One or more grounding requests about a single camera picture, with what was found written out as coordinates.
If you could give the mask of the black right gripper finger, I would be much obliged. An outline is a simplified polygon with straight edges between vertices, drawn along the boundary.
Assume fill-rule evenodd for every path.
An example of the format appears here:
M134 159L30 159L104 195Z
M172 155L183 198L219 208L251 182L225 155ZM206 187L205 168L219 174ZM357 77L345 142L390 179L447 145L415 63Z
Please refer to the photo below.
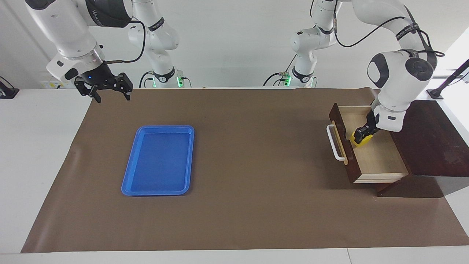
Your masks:
M85 79L77 76L75 78L75 88L78 90L80 95L88 96L93 98L97 103L101 103L101 97L97 93L97 85L89 85L85 82Z
M133 91L133 83L126 73L120 73L114 76L113 90L124 95L127 101L130 101L130 94Z

